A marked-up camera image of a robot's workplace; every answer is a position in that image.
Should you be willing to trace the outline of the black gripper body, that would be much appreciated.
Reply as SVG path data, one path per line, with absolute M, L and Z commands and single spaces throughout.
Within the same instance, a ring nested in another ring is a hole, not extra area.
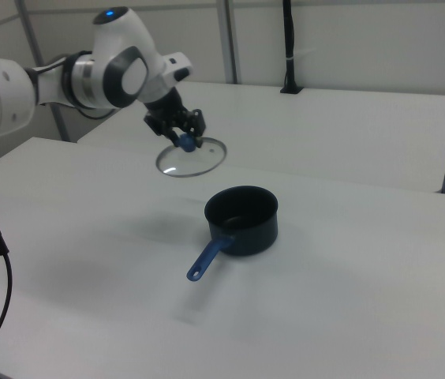
M 181 96 L 176 88 L 172 88 L 165 96 L 156 101 L 144 103 L 147 113 L 144 121 L 149 125 L 152 123 L 162 124 L 171 122 L 179 118 L 182 114 L 188 113 Z

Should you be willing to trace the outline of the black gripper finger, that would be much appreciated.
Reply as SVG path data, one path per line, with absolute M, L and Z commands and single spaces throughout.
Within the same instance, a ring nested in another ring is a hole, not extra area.
M 200 109 L 186 111 L 182 123 L 183 148 L 200 148 L 203 144 L 203 135 L 206 130 L 203 112 Z
M 144 122 L 157 136 L 164 136 L 175 147 L 180 146 L 179 144 L 180 137 L 177 135 L 173 127 L 167 121 L 164 121 L 160 118 L 156 118 L 151 114 L 146 114 L 144 117 Z

